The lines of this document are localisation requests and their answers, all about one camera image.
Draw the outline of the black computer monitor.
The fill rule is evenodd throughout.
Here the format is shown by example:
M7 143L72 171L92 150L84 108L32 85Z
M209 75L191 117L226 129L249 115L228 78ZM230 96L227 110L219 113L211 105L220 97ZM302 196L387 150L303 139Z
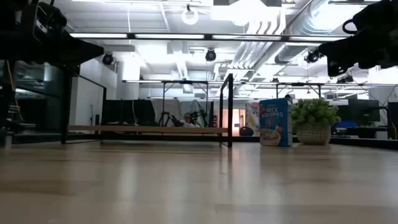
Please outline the black computer monitor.
M349 99L348 108L354 121L361 123L380 121L380 106L377 100Z

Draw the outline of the black overhead light bar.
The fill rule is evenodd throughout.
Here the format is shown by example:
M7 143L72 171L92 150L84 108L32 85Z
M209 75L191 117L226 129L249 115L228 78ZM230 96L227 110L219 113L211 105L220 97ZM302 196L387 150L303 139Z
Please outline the black overhead light bar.
M101 40L199 40L199 41L246 41L246 42L309 42L326 43L345 39L332 35L252 35L252 34L194 34L194 33L72 33L79 39Z

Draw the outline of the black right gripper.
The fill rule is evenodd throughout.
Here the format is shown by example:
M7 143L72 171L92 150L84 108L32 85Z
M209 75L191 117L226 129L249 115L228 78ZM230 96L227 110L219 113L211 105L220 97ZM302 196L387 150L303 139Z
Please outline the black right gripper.
M353 16L355 35L321 44L329 77L337 77L356 63L361 68L398 66L398 0L380 0Z

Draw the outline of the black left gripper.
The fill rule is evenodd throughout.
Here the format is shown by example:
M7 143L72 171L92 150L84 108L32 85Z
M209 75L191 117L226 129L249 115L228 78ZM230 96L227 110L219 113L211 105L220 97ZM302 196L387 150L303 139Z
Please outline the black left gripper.
M104 54L104 48L72 37L24 35L35 28L63 30L67 19L55 0L0 0L0 60L19 60L53 66L79 65Z

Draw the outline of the silver ventilation duct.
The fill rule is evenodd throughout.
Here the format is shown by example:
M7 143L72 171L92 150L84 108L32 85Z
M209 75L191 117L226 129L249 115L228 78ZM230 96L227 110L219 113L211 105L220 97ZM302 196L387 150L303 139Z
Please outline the silver ventilation duct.
M302 12L288 22L285 35L328 35L357 13L354 5L329 4L337 0L311 0Z

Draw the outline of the green plant in woven pot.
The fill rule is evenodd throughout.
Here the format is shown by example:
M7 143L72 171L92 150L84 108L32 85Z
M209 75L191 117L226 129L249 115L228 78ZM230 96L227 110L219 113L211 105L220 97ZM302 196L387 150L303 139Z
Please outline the green plant in woven pot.
M338 107L323 98L299 99L292 106L293 130L306 145L326 145L331 139L331 127L339 123Z

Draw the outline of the black-framed wooden shelf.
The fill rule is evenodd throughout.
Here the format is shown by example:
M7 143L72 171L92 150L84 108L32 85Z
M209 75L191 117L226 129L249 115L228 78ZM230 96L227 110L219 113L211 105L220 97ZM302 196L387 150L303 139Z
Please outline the black-framed wooden shelf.
M66 132L68 131L99 131L99 132L137 132L137 133L167 133L167 134L217 134L218 141L228 148L233 146L233 75L229 74L227 79L222 83L220 88L220 115L218 128L184 128L184 127L166 127L166 126L132 126L132 125L99 125L99 126L85 126L85 125L65 125ZM228 87L228 127L223 128L223 90Z

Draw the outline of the floral fabric banner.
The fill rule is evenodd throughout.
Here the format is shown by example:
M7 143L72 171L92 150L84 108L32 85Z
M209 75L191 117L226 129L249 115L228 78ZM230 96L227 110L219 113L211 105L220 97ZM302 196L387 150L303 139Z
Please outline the floral fabric banner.
M246 127L253 130L253 136L259 136L259 102L248 101L245 103Z

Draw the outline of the blue Rice Krispies box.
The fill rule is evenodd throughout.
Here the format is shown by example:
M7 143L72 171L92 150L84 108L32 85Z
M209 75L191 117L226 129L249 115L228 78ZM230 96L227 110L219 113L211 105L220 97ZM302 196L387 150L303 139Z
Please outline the blue Rice Krispies box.
M285 98L259 102L259 139L262 146L290 147L292 105Z

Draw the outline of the black curtain panel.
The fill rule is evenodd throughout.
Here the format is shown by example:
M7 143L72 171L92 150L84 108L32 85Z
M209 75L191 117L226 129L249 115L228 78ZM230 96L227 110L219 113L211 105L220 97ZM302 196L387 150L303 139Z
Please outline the black curtain panel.
M158 126L150 100L106 100L102 125Z

